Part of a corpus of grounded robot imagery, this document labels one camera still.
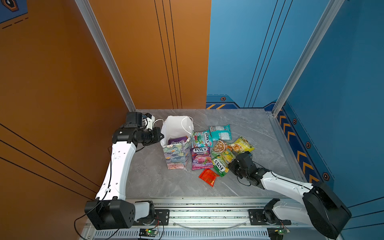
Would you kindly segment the yellow snack packet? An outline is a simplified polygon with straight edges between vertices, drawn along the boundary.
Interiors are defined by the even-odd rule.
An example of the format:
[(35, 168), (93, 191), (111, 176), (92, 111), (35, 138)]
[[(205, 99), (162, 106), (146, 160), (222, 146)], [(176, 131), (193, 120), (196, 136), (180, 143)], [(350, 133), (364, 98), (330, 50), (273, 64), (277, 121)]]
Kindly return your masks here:
[(252, 152), (255, 149), (244, 137), (239, 137), (235, 142), (229, 144), (229, 147), (237, 154)]

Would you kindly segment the green Fox's candy bag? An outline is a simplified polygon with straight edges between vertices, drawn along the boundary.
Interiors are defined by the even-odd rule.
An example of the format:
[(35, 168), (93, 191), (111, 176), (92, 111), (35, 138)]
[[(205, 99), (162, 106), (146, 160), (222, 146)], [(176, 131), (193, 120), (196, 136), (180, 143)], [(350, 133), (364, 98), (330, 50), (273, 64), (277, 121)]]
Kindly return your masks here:
[(222, 153), (212, 151), (212, 162), (214, 170), (220, 177), (224, 177), (229, 172), (229, 164), (235, 159), (235, 155), (229, 149)]

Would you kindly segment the floral paper gift bag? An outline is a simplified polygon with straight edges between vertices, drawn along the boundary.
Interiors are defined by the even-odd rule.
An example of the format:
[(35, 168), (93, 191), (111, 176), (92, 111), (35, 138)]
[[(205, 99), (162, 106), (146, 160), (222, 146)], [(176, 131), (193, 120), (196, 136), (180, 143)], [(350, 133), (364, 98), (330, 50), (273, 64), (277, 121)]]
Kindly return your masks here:
[(162, 120), (160, 141), (167, 168), (169, 170), (185, 169), (192, 147), (194, 121), (189, 116), (168, 116)]

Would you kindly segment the red small snack packet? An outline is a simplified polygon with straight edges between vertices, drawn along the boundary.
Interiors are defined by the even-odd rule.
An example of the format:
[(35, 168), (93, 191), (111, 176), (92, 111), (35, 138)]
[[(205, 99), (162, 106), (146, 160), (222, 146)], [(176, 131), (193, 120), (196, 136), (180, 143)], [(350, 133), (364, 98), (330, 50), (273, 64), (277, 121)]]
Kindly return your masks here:
[(216, 178), (219, 177), (217, 173), (212, 171), (211, 169), (204, 169), (202, 173), (199, 175), (199, 178), (203, 180), (205, 183), (214, 187)]

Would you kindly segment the purple Fox's candy bag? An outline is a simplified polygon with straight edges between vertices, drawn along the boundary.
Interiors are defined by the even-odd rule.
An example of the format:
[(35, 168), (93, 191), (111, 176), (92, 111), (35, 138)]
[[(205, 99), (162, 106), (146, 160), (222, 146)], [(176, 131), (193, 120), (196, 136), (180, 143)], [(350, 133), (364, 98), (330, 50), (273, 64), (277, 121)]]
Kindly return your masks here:
[(191, 154), (193, 171), (213, 167), (210, 147), (191, 148)]
[(179, 137), (179, 138), (174, 138), (174, 139), (169, 139), (168, 145), (184, 145), (188, 140), (187, 136), (184, 137)]

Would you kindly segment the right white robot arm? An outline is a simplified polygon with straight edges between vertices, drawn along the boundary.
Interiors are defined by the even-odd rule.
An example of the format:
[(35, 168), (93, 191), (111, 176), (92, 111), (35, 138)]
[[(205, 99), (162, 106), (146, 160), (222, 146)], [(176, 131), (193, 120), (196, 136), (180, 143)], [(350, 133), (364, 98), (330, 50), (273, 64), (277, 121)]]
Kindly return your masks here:
[(280, 176), (273, 171), (256, 165), (250, 152), (236, 156), (229, 163), (229, 170), (240, 179), (246, 179), (251, 186), (273, 191), (286, 196), (293, 203), (272, 199), (254, 220), (268, 225), (283, 226), (293, 221), (314, 227), (320, 234), (337, 239), (351, 219), (352, 214), (333, 190), (323, 182), (303, 183)]

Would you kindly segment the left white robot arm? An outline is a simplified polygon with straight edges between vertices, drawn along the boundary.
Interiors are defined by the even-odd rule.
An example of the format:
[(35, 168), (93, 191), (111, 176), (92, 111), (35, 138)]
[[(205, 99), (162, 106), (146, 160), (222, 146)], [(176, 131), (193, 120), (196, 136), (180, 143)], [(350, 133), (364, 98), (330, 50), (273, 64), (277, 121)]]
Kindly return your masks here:
[(120, 128), (115, 131), (103, 184), (96, 199), (85, 205), (85, 214), (96, 230), (129, 229), (138, 220), (150, 224), (155, 219), (152, 201), (126, 201), (126, 184), (133, 156), (138, 152), (137, 146), (156, 144), (163, 138), (159, 127), (146, 130)]

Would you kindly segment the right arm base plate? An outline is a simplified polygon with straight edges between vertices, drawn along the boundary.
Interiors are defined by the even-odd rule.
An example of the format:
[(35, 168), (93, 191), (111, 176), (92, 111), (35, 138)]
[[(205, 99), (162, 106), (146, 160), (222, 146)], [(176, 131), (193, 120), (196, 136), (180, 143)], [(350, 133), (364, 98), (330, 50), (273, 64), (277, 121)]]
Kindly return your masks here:
[(252, 226), (289, 226), (292, 224), (290, 220), (280, 220), (272, 211), (265, 211), (262, 209), (248, 210), (249, 220)]

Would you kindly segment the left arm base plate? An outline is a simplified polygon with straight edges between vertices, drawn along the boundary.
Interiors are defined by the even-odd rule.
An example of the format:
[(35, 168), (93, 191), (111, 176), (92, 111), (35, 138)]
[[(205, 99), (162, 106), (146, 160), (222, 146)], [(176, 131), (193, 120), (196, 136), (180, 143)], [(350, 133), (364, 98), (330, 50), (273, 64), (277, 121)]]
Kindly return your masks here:
[(160, 226), (167, 226), (169, 220), (169, 209), (155, 209), (155, 213), (152, 217), (138, 219), (134, 222), (134, 226), (155, 226), (157, 223), (159, 223)]

